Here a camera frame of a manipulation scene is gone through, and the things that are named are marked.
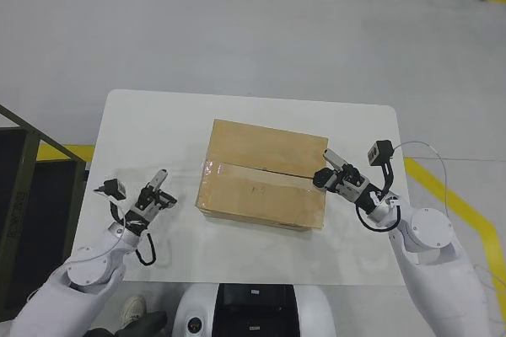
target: cardboard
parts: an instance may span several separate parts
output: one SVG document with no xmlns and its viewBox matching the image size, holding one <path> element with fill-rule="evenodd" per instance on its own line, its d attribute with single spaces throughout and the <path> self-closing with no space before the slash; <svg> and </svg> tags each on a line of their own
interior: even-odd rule
<svg viewBox="0 0 506 337">
<path fill-rule="evenodd" d="M 215 120 L 196 206 L 207 217 L 321 229 L 326 194 L 312 178 L 327 146 L 320 136 Z"/>
</svg>

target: cable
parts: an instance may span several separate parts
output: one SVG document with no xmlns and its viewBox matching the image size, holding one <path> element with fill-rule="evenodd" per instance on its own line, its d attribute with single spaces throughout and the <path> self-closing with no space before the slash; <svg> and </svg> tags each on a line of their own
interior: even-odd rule
<svg viewBox="0 0 506 337">
<path fill-rule="evenodd" d="M 403 142 L 403 143 L 399 144 L 398 146 L 394 147 L 394 151 L 398 147 L 402 147 L 403 145 L 413 144 L 413 143 L 423 144 L 423 145 L 429 147 L 435 153 L 435 155 L 437 156 L 437 158 L 440 159 L 440 162 L 442 163 L 442 168 L 443 168 L 443 171 L 444 171 L 444 209 L 446 211 L 446 217 L 449 218 L 449 212 L 448 212 L 448 174 L 446 173 L 446 166 L 444 165 L 444 159 L 442 157 L 440 157 L 439 153 L 437 152 L 437 150 L 434 149 L 434 147 L 432 147 L 431 145 L 427 144 L 426 142 L 421 142 L 421 141 Z M 480 268 L 480 269 L 482 269 L 482 270 L 484 270 L 484 271 L 486 271 L 491 277 L 495 278 L 497 281 L 499 281 L 506 288 L 506 282 L 504 282 L 502 279 L 500 279 L 500 277 L 494 275 L 490 270 L 488 270 L 487 268 L 482 267 L 481 265 L 474 265 L 474 270 L 476 270 L 477 267 Z M 485 286 L 486 288 L 491 289 L 494 292 L 506 294 L 506 291 L 504 291 L 504 290 L 499 290 L 499 289 L 495 288 L 494 286 L 489 286 L 487 283 L 483 282 L 480 279 L 479 276 L 478 276 L 478 280 L 480 281 L 480 283 L 482 284 L 482 286 Z M 492 321 L 492 322 L 494 322 L 494 323 L 497 323 L 497 324 L 505 324 L 506 325 L 506 321 L 501 321 L 501 320 L 491 319 L 491 318 L 489 320 Z M 506 336 L 506 330 L 499 337 L 504 337 L 504 336 Z"/>
<path fill-rule="evenodd" d="M 444 209 L 446 210 L 446 217 L 448 217 L 448 219 L 449 219 L 449 214 L 448 214 L 448 175 L 446 174 L 446 166 L 444 165 L 444 160 L 442 157 L 440 157 L 437 150 L 435 150 L 431 145 L 427 144 L 426 142 L 420 142 L 420 141 L 403 142 L 403 143 L 399 144 L 398 146 L 394 147 L 394 151 L 398 147 L 402 147 L 403 145 L 413 144 L 413 143 L 423 144 L 423 145 L 429 147 L 433 152 L 435 152 L 437 157 L 440 159 L 440 162 L 442 163 L 442 168 L 444 170 Z"/>
<path fill-rule="evenodd" d="M 155 263 L 156 256 L 155 256 L 155 247 L 153 246 L 153 241 L 152 241 L 152 235 L 150 235 L 150 233 L 146 233 L 146 237 L 148 238 L 148 242 L 150 243 L 150 250 L 152 251 L 152 260 L 150 262 L 146 262 L 143 259 L 143 257 L 141 256 L 141 253 L 138 251 L 138 249 L 135 249 L 135 254 L 137 255 L 138 261 L 142 265 L 148 266 L 148 265 L 153 265 Z"/>
<path fill-rule="evenodd" d="M 110 203 L 110 214 L 112 215 L 113 219 L 115 219 L 116 222 L 118 222 L 118 223 L 122 222 L 122 219 L 120 219 L 120 217 L 118 216 L 118 209 L 117 209 L 116 205 L 113 204 L 112 202 Z M 148 266 L 148 265 L 153 265 L 155 263 L 156 253 L 155 253 L 155 247 L 153 246 L 152 235 L 150 235 L 150 233 L 147 233 L 146 236 L 148 237 L 148 242 L 150 243 L 150 249 L 152 251 L 152 260 L 150 262 L 146 262 L 143 259 L 143 257 L 141 256 L 141 253 L 138 251 L 138 249 L 135 249 L 135 254 L 137 255 L 138 261 L 142 265 Z"/>
<path fill-rule="evenodd" d="M 389 227 L 375 228 L 375 227 L 371 227 L 370 225 L 368 225 L 363 220 L 362 216 L 360 215 L 360 207 L 358 207 L 358 205 L 356 205 L 356 214 L 358 215 L 358 219 L 360 220 L 360 222 L 363 224 L 364 227 L 366 227 L 370 231 L 377 232 L 377 233 L 389 232 L 392 229 L 396 228 L 399 225 L 399 222 L 401 221 L 401 208 L 399 207 L 399 205 L 397 205 L 397 220 L 393 225 L 391 225 Z"/>
</svg>

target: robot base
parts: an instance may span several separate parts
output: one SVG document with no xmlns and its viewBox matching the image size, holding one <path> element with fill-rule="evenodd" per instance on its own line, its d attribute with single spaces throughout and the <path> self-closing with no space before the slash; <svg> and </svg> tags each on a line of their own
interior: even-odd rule
<svg viewBox="0 0 506 337">
<path fill-rule="evenodd" d="M 172 337 L 335 337 L 318 286 L 194 284 L 180 300 Z"/>
</svg>

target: white table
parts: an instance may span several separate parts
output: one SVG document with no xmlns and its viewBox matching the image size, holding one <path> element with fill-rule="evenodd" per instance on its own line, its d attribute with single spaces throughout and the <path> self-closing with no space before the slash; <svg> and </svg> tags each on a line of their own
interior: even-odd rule
<svg viewBox="0 0 506 337">
<path fill-rule="evenodd" d="M 377 185 L 380 168 L 367 151 L 380 139 L 399 144 L 389 106 L 201 94 L 112 91 L 105 105 L 73 247 L 94 242 L 110 224 L 108 202 L 91 192 L 111 177 L 127 187 L 127 205 L 167 169 L 164 191 L 178 204 L 149 227 L 158 260 L 144 267 L 126 257 L 129 281 L 403 285 L 387 234 L 363 228 L 354 206 L 326 197 L 325 226 L 305 233 L 205 218 L 195 200 L 213 119 L 326 136 L 329 147 Z M 391 190 L 408 199 L 401 152 Z M 146 242 L 141 243 L 149 259 Z"/>
</svg>

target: black cable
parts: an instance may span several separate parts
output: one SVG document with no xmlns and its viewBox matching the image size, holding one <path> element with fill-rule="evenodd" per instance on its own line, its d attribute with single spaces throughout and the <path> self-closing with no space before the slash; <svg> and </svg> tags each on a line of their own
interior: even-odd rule
<svg viewBox="0 0 506 337">
<path fill-rule="evenodd" d="M 138 261 L 143 265 L 153 265 L 155 263 L 156 257 L 155 257 L 155 247 L 153 246 L 152 241 L 152 235 L 150 233 L 146 234 L 148 237 L 148 241 L 150 242 L 150 249 L 152 250 L 152 260 L 150 262 L 146 262 L 143 257 L 141 256 L 141 253 L 139 253 L 138 249 L 135 249 L 135 254 L 137 255 Z"/>
<path fill-rule="evenodd" d="M 120 219 L 120 216 L 118 215 L 118 207 L 115 204 L 113 204 L 112 202 L 110 203 L 110 214 L 112 215 L 112 218 L 115 219 L 116 222 L 123 223 L 123 221 Z M 146 234 L 146 236 L 148 237 L 148 242 L 150 243 L 150 249 L 152 250 L 152 260 L 150 262 L 146 262 L 143 259 L 143 256 L 141 255 L 141 253 L 138 251 L 138 249 L 135 249 L 135 254 L 137 255 L 138 261 L 141 264 L 153 265 L 156 260 L 155 247 L 153 246 L 152 235 L 150 235 L 150 233 L 148 233 L 148 234 Z"/>
<path fill-rule="evenodd" d="M 112 215 L 112 218 L 115 219 L 116 222 L 123 224 L 124 221 L 120 219 L 120 216 L 118 215 L 118 207 L 110 201 L 109 203 L 110 203 L 110 214 Z"/>
<path fill-rule="evenodd" d="M 371 227 L 370 225 L 368 225 L 363 220 L 362 216 L 360 215 L 360 208 L 358 207 L 358 205 L 356 205 L 356 214 L 358 215 L 358 219 L 360 219 L 360 222 L 363 224 L 364 227 L 366 227 L 370 231 L 377 232 L 377 233 L 389 232 L 392 229 L 396 228 L 399 225 L 399 222 L 401 221 L 401 208 L 399 207 L 399 205 L 397 205 L 397 220 L 393 225 L 391 225 L 389 227 L 374 228 L 374 227 Z"/>
</svg>

